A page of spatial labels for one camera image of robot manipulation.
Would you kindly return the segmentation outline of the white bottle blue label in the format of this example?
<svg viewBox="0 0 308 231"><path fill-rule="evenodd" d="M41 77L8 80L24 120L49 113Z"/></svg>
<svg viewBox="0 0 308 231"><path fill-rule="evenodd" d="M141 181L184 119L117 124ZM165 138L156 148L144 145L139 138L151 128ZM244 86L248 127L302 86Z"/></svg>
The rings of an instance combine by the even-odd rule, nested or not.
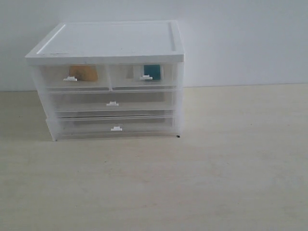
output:
<svg viewBox="0 0 308 231"><path fill-rule="evenodd" d="M147 64L141 68L140 80L161 81L163 79L163 67L159 64Z"/></svg>

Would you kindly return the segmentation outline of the yellow cheese wedge sponge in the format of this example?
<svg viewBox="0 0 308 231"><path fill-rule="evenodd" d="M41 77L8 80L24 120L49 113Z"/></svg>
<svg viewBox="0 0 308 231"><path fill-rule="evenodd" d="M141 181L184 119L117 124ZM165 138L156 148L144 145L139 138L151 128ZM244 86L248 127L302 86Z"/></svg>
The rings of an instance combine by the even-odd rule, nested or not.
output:
<svg viewBox="0 0 308 231"><path fill-rule="evenodd" d="M98 81L98 74L95 66L73 65L69 68L69 77L74 77L77 81Z"/></svg>

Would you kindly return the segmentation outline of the white plastic drawer cabinet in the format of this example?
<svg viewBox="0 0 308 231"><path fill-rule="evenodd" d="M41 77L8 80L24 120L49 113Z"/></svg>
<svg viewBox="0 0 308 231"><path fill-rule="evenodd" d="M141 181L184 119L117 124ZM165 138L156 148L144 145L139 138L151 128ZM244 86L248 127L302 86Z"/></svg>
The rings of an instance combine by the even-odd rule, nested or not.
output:
<svg viewBox="0 0 308 231"><path fill-rule="evenodd" d="M25 59L31 68L33 81L46 115L46 123L54 141L121 136L181 136L185 52L178 23L174 20L61 23L40 41ZM112 90L109 66L128 64L177 64L181 72L181 85L173 90L178 92L176 107L168 110L56 112L50 110L45 103L46 95L53 92L118 92ZM104 65L109 76L110 88L108 91L48 89L40 68L58 65ZM133 133L62 137L55 130L57 122L64 118L155 115L174 116L179 129L178 135Z"/></svg>

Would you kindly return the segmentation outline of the bottom wide clear drawer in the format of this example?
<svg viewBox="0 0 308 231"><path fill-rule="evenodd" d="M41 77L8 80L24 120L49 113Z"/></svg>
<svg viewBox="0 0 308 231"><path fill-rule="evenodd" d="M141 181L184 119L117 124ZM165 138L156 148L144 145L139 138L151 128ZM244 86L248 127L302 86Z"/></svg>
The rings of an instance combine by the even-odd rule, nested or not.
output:
<svg viewBox="0 0 308 231"><path fill-rule="evenodd" d="M64 118L57 122L55 130L62 137L179 133L172 115Z"/></svg>

